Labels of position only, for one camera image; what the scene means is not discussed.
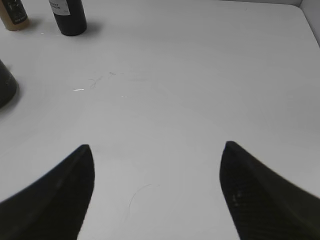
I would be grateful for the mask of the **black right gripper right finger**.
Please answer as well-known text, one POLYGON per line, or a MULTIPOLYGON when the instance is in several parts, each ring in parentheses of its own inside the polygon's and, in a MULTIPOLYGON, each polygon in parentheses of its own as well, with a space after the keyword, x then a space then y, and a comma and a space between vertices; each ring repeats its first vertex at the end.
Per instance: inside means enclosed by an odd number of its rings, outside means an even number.
POLYGON ((241 240, 320 238, 320 199, 234 141, 225 143, 219 182, 241 240))

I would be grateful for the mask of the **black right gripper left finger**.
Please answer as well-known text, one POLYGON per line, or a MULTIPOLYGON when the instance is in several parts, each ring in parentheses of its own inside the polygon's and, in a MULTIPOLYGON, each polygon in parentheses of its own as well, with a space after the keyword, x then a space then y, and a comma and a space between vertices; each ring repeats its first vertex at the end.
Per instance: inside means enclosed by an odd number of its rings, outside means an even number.
POLYGON ((37 181, 0 203, 2 240, 76 240, 95 186, 83 144, 37 181))

